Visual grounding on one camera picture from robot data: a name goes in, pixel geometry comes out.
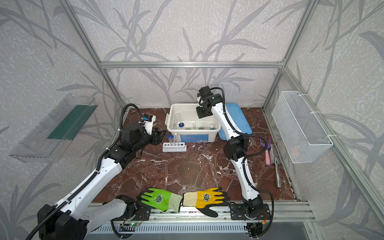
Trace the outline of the blue plastic bin lid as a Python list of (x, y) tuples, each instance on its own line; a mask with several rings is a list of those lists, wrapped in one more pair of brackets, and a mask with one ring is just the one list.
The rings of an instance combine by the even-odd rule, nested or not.
[[(217, 112), (216, 115), (220, 116), (222, 115), (222, 121), (220, 122), (220, 120), (218, 119), (219, 123), (228, 123), (225, 119), (224, 119), (224, 115), (222, 114), (223, 112), (223, 104), (220, 104), (220, 108), (218, 109), (217, 107), (213, 107), (212, 108), (212, 112)], [(250, 127), (250, 124), (248, 123), (243, 111), (241, 110), (240, 106), (236, 103), (230, 103), (230, 104), (226, 104), (226, 111), (227, 111), (227, 114), (229, 116), (231, 116), (232, 120), (234, 121), (233, 125), (236, 124), (236, 126), (240, 129), (240, 131), (244, 134), (252, 134), (252, 129)], [(226, 141), (227, 140), (227, 136), (226, 136), (226, 132), (224, 130), (224, 128), (222, 127), (219, 131), (219, 137), (221, 140), (223, 141)]]

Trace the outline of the white plastic storage bin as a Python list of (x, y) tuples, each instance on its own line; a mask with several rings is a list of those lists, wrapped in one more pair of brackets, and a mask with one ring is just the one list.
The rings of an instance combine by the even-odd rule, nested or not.
[[(184, 143), (213, 143), (216, 141), (217, 134), (221, 129), (221, 125), (215, 116), (209, 116), (199, 119), (196, 111), (198, 104), (173, 104), (170, 112), (166, 115), (165, 124), (168, 131), (179, 142)], [(179, 128), (176, 113), (181, 113), (181, 118), (185, 124), (183, 128)], [(210, 124), (214, 124), (215, 129), (210, 130)], [(195, 130), (185, 130), (186, 127), (194, 127)]]

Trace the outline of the clear cylinder blue hexagonal base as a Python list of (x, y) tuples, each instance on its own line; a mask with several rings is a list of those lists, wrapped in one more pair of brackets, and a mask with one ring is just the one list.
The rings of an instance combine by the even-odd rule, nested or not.
[(176, 115), (175, 115), (176, 119), (177, 119), (177, 124), (178, 124), (178, 127), (179, 128), (183, 128), (185, 126), (182, 118), (181, 118), (181, 113), (180, 112), (177, 112)]

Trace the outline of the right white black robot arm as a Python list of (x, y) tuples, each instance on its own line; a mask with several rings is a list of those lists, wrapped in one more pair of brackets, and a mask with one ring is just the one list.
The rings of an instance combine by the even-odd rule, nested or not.
[[(200, 88), (197, 94), (199, 106), (196, 107), (200, 119), (215, 116), (225, 132), (227, 142), (224, 146), (224, 153), (228, 160), (235, 167), (240, 181), (245, 215), (254, 219), (256, 214), (262, 211), (264, 203), (252, 179), (248, 165), (248, 158), (261, 155), (267, 150), (268, 142), (265, 138), (243, 133), (236, 125), (230, 113), (226, 109), (225, 93), (222, 88), (205, 86)], [(249, 138), (254, 137), (262, 140), (265, 147), (255, 154), (247, 154)]]

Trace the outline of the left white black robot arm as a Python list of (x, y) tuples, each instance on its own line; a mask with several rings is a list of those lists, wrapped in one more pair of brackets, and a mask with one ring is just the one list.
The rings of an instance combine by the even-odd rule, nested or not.
[(123, 107), (118, 137), (100, 155), (96, 168), (68, 195), (55, 205), (45, 205), (38, 212), (38, 225), (27, 236), (36, 234), (41, 240), (82, 240), (103, 225), (86, 217), (85, 210), (103, 188), (134, 159), (147, 145), (159, 145), (165, 132), (155, 128), (156, 116), (139, 114), (140, 121), (124, 125), (128, 108), (140, 109), (135, 104)]

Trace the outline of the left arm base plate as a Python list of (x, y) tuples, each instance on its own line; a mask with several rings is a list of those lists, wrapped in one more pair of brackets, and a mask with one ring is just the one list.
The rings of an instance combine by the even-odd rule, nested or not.
[(151, 208), (137, 206), (135, 210), (127, 210), (127, 212), (121, 216), (124, 221), (148, 221), (150, 218)]

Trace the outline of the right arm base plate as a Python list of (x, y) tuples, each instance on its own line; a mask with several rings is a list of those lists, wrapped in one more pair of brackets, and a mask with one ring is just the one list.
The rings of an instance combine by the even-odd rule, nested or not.
[(229, 203), (231, 220), (270, 220), (271, 211), (268, 204), (263, 204), (259, 210), (251, 210), (245, 204)]

